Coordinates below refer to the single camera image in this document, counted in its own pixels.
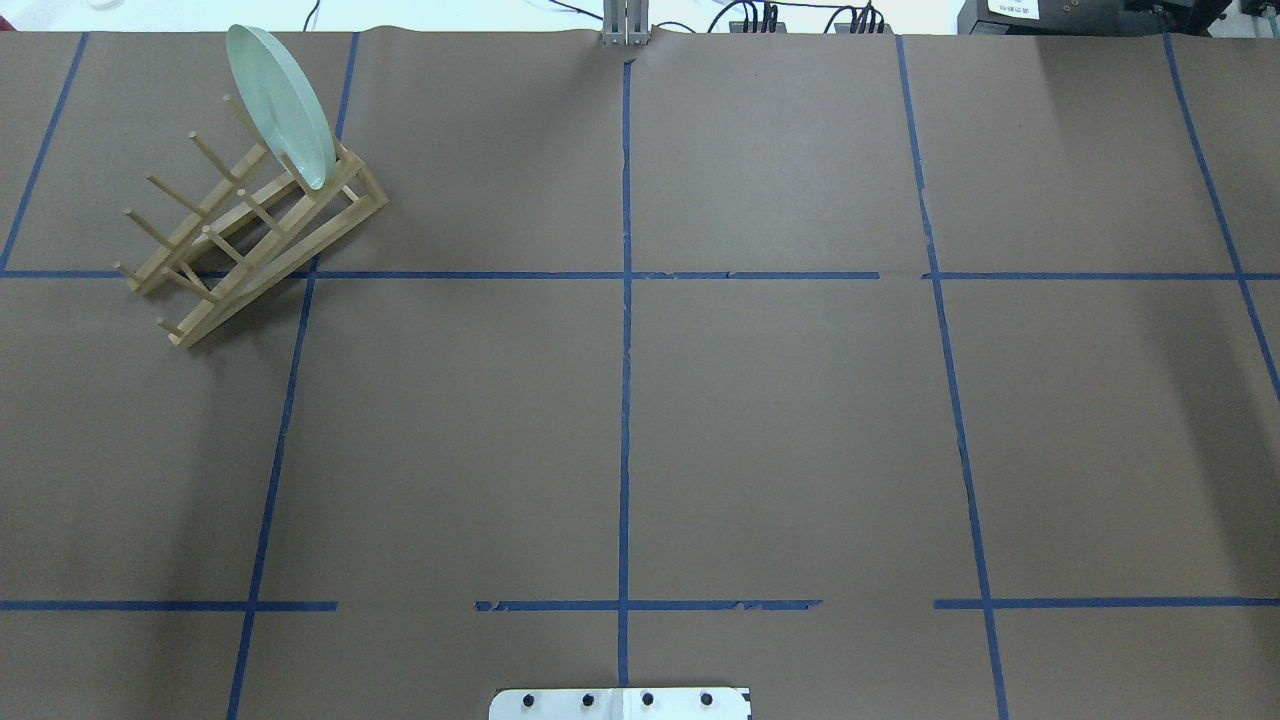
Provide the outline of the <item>light green plate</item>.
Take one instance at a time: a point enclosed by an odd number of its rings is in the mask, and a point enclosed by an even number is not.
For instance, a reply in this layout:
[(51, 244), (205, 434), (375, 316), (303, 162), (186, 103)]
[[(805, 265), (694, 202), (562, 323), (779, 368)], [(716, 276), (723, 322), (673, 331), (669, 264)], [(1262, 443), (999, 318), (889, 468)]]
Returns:
[(320, 190), (337, 168), (337, 150), (317, 94), (285, 45), (268, 31), (233, 24), (225, 46), (236, 87), (257, 132), (301, 179)]

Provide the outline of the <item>wooden dish rack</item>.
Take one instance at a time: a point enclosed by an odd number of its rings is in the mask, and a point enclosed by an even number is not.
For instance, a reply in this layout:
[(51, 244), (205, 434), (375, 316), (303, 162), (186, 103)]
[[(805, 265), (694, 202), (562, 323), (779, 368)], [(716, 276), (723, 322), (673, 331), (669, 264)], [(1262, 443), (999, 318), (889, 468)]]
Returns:
[(147, 181), (178, 202), (186, 218), (161, 232), (137, 211), (125, 210), (157, 247), (140, 269), (122, 263), (111, 266), (134, 293), (146, 296), (174, 284), (197, 299), (182, 320), (157, 319), (179, 348), (195, 346), (390, 201), (370, 165), (334, 136), (329, 145), (335, 169), (320, 187), (310, 187), (289, 156), (280, 159), (279, 176), (256, 184), (260, 168), (274, 154), (244, 106), (229, 95), (223, 100), (250, 133), (250, 150), (228, 165), (204, 137), (191, 132), (189, 141), (218, 170), (219, 182), (195, 201), (150, 174)]

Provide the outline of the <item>black computer box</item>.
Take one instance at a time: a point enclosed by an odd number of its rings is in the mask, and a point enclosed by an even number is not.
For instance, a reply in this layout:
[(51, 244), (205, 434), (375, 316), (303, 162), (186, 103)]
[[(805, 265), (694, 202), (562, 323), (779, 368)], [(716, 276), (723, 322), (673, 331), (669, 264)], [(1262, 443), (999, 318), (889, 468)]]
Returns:
[(957, 35), (1206, 36), (1229, 1), (964, 1)]

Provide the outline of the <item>grey aluminium frame post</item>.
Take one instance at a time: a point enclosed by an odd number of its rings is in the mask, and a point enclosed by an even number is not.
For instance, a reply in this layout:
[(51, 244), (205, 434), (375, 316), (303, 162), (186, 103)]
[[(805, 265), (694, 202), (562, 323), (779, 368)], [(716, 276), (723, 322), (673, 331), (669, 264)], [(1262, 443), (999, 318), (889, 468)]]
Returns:
[(602, 3), (602, 42), (607, 46), (645, 46), (652, 23), (648, 0), (605, 0)]

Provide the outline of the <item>white pedestal base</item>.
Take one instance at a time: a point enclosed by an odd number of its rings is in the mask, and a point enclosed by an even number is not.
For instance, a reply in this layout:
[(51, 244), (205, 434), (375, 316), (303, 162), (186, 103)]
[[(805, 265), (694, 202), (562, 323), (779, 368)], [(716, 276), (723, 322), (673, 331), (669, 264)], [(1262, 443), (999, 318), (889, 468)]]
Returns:
[(489, 719), (751, 719), (750, 691), (733, 687), (504, 689)]

